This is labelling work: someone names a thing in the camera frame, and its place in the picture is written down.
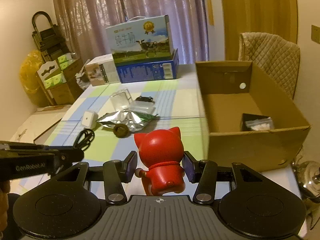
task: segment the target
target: figurine's tail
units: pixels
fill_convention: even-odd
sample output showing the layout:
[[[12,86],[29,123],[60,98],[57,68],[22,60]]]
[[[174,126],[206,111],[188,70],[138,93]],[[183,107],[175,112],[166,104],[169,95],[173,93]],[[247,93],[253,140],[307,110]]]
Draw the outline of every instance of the figurine's tail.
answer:
[[[168,182],[167,182],[167,186],[168,186],[168,187],[174,186],[174,182],[173,182],[173,181],[168,181]]]

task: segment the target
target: foil wrapper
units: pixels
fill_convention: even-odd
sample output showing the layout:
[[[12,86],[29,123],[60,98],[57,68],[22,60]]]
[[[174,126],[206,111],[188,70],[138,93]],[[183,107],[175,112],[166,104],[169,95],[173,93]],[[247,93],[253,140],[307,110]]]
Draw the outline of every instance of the foil wrapper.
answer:
[[[130,132],[140,131],[153,119],[156,115],[133,112],[128,109],[119,110],[113,113],[107,113],[100,117],[97,122],[104,127],[114,128],[118,123],[125,124]]]

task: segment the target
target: figurine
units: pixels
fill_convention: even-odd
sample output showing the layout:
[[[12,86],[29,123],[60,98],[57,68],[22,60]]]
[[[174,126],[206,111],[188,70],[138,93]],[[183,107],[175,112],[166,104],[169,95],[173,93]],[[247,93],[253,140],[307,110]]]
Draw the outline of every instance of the figurine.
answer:
[[[149,168],[136,169],[146,195],[161,196],[164,193],[181,193],[185,189],[184,169],[180,162],[184,155],[179,127],[136,133],[134,141],[142,163]]]

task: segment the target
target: curtain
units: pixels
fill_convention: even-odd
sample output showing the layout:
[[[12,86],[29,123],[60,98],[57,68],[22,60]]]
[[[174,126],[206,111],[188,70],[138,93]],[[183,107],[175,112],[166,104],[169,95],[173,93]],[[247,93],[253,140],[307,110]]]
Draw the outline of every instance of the curtain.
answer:
[[[208,60],[204,0],[53,0],[61,32],[84,61],[110,53],[105,28],[135,16],[169,15],[181,64]]]

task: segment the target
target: human hand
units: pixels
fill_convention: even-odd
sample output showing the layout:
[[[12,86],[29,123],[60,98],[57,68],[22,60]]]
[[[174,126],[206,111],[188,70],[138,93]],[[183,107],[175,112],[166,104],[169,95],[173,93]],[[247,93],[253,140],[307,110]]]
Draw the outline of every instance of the human hand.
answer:
[[[8,193],[10,192],[10,182],[0,182],[0,232],[7,227],[7,210],[9,208]]]

